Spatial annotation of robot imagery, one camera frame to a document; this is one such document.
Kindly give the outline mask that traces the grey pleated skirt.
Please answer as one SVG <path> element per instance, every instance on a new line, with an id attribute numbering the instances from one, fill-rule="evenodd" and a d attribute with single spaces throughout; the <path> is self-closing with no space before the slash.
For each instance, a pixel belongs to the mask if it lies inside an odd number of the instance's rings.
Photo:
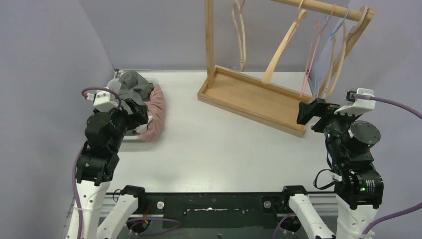
<path id="1" fill-rule="evenodd" d="M 125 72 L 118 81 L 121 83 L 118 94 L 123 100 L 132 99 L 138 105 L 145 105 L 145 102 L 150 100 L 154 85 L 139 73 L 135 71 Z"/>

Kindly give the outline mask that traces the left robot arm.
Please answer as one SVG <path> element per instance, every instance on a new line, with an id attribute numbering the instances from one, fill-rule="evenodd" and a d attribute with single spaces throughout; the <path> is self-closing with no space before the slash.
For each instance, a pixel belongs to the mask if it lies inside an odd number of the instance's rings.
<path id="1" fill-rule="evenodd" d="M 117 203 L 99 229 L 103 201 L 119 162 L 118 152 L 126 133 L 148 123 L 146 105 L 125 101 L 127 108 L 115 105 L 94 113 L 86 121 L 85 137 L 72 169 L 74 207 L 67 239 L 114 239 L 133 212 L 140 213 L 147 207 L 144 188 L 128 186 L 129 192 Z"/>

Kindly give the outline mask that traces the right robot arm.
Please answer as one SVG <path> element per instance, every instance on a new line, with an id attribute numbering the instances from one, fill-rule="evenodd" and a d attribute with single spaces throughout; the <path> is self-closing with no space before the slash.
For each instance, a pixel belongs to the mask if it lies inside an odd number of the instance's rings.
<path id="1" fill-rule="evenodd" d="M 338 205 L 337 239 L 368 238 L 365 228 L 382 204 L 384 183 L 376 171 L 371 148 L 381 139 L 380 131 L 358 120 L 352 106 L 341 107 L 317 98 L 299 102 L 297 124 L 311 118 L 319 121 L 311 129 L 323 133 Z"/>

